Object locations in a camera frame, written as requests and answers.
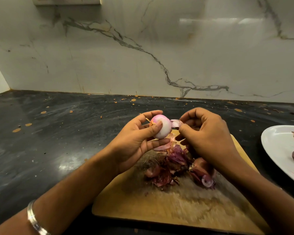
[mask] cutting board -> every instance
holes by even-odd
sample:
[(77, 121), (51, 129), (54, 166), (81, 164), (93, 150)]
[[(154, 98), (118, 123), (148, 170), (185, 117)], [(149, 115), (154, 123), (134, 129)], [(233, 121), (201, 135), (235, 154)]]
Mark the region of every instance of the cutting board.
[[(257, 171), (245, 151), (232, 136), (241, 157)], [(221, 174), (215, 176), (216, 189), (204, 189), (186, 175), (180, 185), (158, 188), (144, 179), (151, 150), (137, 164), (117, 176), (95, 199), (94, 215), (175, 225), (209, 228), (223, 232), (266, 234), (270, 228), (247, 199)]]

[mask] black granite countertop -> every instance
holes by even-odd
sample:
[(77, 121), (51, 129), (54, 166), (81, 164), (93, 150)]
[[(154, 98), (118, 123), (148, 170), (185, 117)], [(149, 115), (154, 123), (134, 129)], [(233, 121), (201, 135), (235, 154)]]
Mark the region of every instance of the black granite countertop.
[[(294, 125), (294, 104), (9, 91), (0, 94), (0, 223), (104, 148), (139, 113), (161, 109), (173, 119), (194, 107), (221, 115), (260, 173), (294, 197), (294, 181), (271, 161), (260, 142), (266, 128)], [(102, 225), (107, 221), (110, 226)], [(183, 226), (98, 218), (91, 214), (90, 207), (66, 234), (87, 227), (95, 234), (136, 234), (135, 228), (138, 234), (219, 234)]]

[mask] forearm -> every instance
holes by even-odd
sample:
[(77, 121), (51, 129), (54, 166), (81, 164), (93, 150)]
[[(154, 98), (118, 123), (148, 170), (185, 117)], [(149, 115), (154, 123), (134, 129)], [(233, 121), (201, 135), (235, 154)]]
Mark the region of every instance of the forearm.
[[(104, 149), (35, 201), (33, 211), (38, 223), (51, 234), (63, 233), (116, 175), (109, 152)], [(26, 209), (0, 225), (0, 234), (20, 231), (37, 234), (27, 221)]]
[(245, 162), (221, 172), (250, 201), (277, 233), (294, 234), (294, 199)]

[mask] switch plate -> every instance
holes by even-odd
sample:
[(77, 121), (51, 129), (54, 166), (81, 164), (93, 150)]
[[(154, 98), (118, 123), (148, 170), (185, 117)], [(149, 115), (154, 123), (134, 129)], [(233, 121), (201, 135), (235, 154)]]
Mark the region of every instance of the switch plate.
[(98, 5), (101, 0), (33, 0), (36, 6), (54, 5)]

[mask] silver bangle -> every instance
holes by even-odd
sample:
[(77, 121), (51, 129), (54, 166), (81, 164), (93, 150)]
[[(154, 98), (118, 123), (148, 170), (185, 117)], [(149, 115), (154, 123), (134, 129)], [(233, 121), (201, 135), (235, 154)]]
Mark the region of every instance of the silver bangle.
[(27, 206), (27, 219), (29, 220), (29, 222), (32, 224), (32, 226), (34, 227), (34, 229), (40, 234), (40, 235), (51, 235), (49, 232), (47, 232), (46, 229), (42, 228), (36, 218), (35, 218), (35, 214), (33, 211), (33, 203), (36, 200), (30, 201), (30, 203)]

